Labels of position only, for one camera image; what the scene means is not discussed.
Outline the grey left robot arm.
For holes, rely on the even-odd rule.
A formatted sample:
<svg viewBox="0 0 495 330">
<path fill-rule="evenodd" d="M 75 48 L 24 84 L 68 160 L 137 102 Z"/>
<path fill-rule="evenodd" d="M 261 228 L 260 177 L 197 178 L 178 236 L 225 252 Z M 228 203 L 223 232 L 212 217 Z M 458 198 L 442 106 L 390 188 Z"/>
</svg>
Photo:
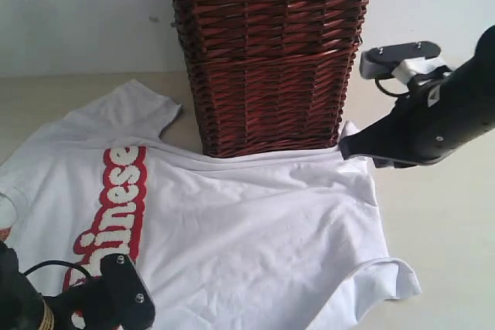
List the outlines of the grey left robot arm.
<svg viewBox="0 0 495 330">
<path fill-rule="evenodd" d="M 85 282 L 57 296 L 44 296 L 35 289 L 28 275 L 50 265 L 73 268 L 82 273 Z M 74 314 L 83 318 L 85 329 L 121 326 L 101 278 L 91 276 L 79 264 L 63 260 L 47 260 L 23 273 L 15 250 L 1 243 L 2 329 L 75 329 Z"/>
</svg>

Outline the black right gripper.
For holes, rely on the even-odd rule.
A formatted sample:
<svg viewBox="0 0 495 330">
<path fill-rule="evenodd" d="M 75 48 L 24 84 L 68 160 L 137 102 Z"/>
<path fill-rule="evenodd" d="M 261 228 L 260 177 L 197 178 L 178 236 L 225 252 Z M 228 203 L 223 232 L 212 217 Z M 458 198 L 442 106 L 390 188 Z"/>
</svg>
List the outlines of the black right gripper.
<svg viewBox="0 0 495 330">
<path fill-rule="evenodd" d="M 494 129 L 494 27 L 473 57 L 432 87 L 396 103 L 384 117 L 339 141 L 344 159 L 368 157 L 376 168 L 411 168 L 443 160 Z"/>
</svg>

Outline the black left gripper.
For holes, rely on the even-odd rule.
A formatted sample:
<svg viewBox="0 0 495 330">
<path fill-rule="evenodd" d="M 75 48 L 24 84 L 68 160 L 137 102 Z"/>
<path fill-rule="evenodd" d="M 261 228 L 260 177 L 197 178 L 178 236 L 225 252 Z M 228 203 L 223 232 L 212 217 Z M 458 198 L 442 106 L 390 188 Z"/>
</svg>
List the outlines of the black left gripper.
<svg viewBox="0 0 495 330">
<path fill-rule="evenodd" d="M 43 300 L 53 313 L 54 329 L 77 329 L 74 314 L 84 320 L 83 329 L 118 329 L 128 302 L 128 285 L 91 279 L 57 296 L 43 295 Z"/>
</svg>

